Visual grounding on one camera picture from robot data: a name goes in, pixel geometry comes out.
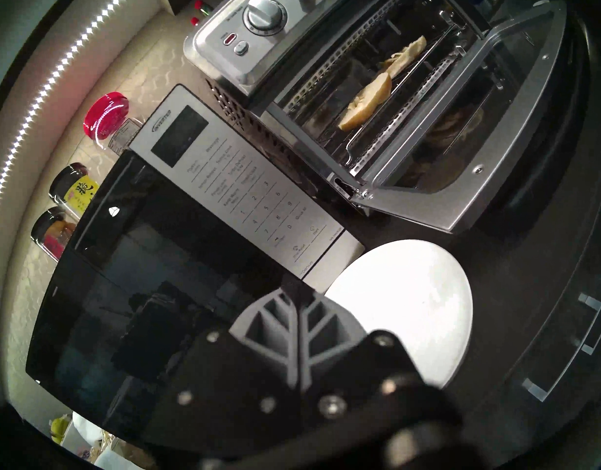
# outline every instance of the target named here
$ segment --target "white cloth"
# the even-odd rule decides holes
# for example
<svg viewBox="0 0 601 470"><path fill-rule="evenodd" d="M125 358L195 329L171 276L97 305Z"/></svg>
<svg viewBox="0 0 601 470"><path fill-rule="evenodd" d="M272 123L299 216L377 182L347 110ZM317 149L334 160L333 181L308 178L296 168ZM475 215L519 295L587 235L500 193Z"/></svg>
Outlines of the white cloth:
<svg viewBox="0 0 601 470"><path fill-rule="evenodd" d="M90 446L98 446L98 440L103 439L103 430L78 413L72 413L72 424Z"/></svg>
<svg viewBox="0 0 601 470"><path fill-rule="evenodd" d="M135 463L129 462L126 458L111 451L110 448L98 456L94 465L103 470L141 470Z"/></svg>

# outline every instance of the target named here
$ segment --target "microwave display screen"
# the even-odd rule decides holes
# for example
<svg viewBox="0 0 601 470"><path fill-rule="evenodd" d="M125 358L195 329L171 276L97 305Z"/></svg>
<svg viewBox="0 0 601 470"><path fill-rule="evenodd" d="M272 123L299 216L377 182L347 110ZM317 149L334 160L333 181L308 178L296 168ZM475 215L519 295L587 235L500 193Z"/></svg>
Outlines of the microwave display screen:
<svg viewBox="0 0 601 470"><path fill-rule="evenodd" d="M194 109L185 106L151 151L166 165L174 168L208 124Z"/></svg>

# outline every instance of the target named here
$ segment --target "black jar lid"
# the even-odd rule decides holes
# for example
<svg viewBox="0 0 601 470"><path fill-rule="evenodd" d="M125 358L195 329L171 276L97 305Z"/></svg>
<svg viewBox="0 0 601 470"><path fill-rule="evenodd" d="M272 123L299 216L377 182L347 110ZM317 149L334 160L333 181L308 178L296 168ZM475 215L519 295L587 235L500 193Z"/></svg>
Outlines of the black jar lid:
<svg viewBox="0 0 601 470"><path fill-rule="evenodd" d="M83 163L71 163L66 168L61 170L52 181L51 188L48 190L48 195L53 201L55 197L64 198L70 189L79 178L88 174L88 168Z"/></svg>
<svg viewBox="0 0 601 470"><path fill-rule="evenodd" d="M35 221L31 229L31 239L41 243L48 228L57 221L65 220L65 218L66 213L61 207L51 207Z"/></svg>

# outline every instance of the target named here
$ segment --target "yellow label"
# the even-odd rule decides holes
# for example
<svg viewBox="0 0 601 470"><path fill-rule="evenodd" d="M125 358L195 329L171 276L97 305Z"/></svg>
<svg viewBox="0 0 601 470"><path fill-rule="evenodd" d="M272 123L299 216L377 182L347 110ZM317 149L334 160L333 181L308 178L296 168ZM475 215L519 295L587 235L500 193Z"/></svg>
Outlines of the yellow label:
<svg viewBox="0 0 601 470"><path fill-rule="evenodd" d="M85 175L79 178L66 193L64 199L68 207L80 216L83 215L85 209L96 195L98 184Z"/></svg>

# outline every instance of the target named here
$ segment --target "toaster oven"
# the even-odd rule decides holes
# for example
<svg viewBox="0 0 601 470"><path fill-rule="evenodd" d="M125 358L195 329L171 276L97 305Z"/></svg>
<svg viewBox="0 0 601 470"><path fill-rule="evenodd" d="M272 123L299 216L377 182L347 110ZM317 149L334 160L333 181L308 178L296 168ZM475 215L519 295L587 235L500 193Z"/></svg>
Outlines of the toaster oven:
<svg viewBox="0 0 601 470"><path fill-rule="evenodd" d="M186 57L353 206L455 233L489 205L554 88L562 1L487 19L469 0L226 0ZM399 53L426 42L402 70ZM365 120L360 92L390 75Z"/></svg>

